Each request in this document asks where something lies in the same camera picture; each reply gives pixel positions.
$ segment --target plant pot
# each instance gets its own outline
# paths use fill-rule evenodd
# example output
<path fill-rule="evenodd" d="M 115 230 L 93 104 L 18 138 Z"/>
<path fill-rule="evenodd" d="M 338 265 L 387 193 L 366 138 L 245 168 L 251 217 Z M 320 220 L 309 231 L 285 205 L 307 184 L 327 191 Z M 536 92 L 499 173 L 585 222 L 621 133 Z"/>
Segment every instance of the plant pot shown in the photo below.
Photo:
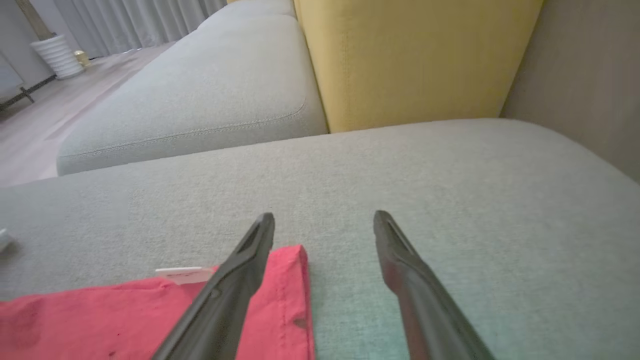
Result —
<path fill-rule="evenodd" d="M 64 35 L 32 42 L 31 46 L 56 73 L 59 80 L 72 78 L 84 71 Z"/>

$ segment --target floor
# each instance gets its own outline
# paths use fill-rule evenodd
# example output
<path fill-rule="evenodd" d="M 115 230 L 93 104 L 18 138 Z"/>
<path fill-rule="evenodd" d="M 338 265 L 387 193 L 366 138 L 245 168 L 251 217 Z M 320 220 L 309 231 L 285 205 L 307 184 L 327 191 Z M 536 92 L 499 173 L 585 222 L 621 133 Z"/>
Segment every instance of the floor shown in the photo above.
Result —
<path fill-rule="evenodd" d="M 54 80 L 0 111 L 0 187 L 56 177 L 62 141 L 83 114 L 100 103 L 173 43 L 92 61 L 84 74 Z"/>

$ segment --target yellow sofa backrest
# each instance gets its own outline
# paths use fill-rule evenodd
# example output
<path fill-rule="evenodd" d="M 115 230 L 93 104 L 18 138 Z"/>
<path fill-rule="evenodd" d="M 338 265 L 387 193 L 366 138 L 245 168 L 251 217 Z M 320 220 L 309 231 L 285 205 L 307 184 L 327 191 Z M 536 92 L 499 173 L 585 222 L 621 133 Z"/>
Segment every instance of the yellow sofa backrest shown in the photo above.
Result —
<path fill-rule="evenodd" d="M 294 0 L 332 133 L 498 117 L 542 0 Z"/>

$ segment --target gold object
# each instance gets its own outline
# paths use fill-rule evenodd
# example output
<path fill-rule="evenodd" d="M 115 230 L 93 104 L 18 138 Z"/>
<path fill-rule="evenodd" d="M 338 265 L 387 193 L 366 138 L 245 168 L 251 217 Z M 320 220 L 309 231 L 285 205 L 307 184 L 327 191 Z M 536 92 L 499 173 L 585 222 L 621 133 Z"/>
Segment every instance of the gold object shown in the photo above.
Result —
<path fill-rule="evenodd" d="M 78 60 L 80 65 L 82 65 L 83 67 L 91 66 L 91 62 L 89 61 L 89 57 L 86 55 L 86 52 L 78 50 L 74 52 L 74 55 L 76 56 L 76 59 Z"/>

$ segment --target folded red garment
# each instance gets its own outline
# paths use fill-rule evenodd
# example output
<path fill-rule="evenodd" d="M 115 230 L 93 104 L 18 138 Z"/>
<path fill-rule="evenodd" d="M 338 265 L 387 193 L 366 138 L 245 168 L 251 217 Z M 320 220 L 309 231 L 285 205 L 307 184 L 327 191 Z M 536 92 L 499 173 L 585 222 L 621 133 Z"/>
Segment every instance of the folded red garment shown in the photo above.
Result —
<path fill-rule="evenodd" d="M 204 284 L 153 278 L 1 303 L 0 359 L 150 358 Z M 305 249 L 275 250 L 236 359 L 314 359 L 312 329 Z"/>

